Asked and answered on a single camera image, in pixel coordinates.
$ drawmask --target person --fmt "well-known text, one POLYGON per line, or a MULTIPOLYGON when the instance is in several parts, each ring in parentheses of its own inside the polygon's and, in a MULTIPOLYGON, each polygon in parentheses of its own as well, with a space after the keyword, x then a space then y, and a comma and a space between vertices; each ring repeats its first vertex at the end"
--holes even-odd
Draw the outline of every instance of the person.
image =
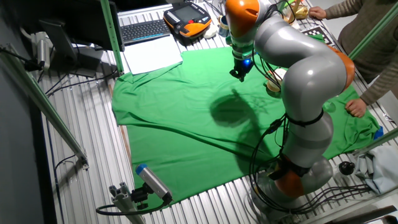
MULTIPOLYGON (((326 10, 312 7, 308 13, 319 20, 357 14, 338 38, 340 45, 349 54, 396 2, 397 0, 346 0, 326 10)), ((398 84, 398 16, 361 52, 354 64, 368 84, 379 75, 360 98, 346 104, 345 108, 350 114, 361 118, 366 112, 366 106, 375 103, 398 84)))

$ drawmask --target gray cloth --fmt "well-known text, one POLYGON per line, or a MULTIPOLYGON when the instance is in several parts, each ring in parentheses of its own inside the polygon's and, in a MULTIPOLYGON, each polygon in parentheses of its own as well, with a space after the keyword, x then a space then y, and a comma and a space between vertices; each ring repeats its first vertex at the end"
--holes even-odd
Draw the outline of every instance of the gray cloth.
POLYGON ((377 194, 382 195, 398 187, 398 149, 379 146, 358 157, 355 175, 377 194))

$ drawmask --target keyboard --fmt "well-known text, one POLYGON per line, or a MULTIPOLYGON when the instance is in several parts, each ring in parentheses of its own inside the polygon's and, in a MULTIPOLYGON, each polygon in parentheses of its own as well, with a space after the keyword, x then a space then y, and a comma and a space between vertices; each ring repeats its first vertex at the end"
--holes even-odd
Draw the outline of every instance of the keyboard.
POLYGON ((121 30, 124 45, 136 44, 170 35, 170 30, 163 19, 122 26, 121 30))

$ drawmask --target black knob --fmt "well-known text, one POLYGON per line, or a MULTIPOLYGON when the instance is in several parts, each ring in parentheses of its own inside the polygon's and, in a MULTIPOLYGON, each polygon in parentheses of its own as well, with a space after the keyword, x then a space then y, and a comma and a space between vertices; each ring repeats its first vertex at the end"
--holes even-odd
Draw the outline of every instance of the black knob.
POLYGON ((355 170, 355 163, 344 161, 338 166, 338 169, 343 175, 351 175, 355 170))
POLYGON ((138 210, 142 210, 142 209, 145 209, 145 208, 147 208, 147 207, 148 207, 148 204, 147 204, 147 203, 141 203, 140 205, 137 206, 137 209, 138 209, 138 210))
POLYGON ((174 32, 175 32, 176 34, 179 34, 179 33, 180 33, 180 29, 181 29, 181 24, 177 24, 177 25, 174 26, 174 32))

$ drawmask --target brown sleeve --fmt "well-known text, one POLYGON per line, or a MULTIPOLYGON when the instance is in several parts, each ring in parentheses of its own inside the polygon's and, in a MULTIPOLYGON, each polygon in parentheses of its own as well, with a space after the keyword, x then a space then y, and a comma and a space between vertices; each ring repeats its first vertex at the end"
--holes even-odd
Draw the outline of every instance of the brown sleeve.
POLYGON ((352 16, 359 12, 364 0, 345 0, 342 3, 326 9, 327 19, 336 19, 340 17, 352 16))
POLYGON ((362 95, 361 99, 371 105, 384 96, 391 88, 398 83, 398 48, 391 63, 383 70, 379 78, 374 81, 362 95))

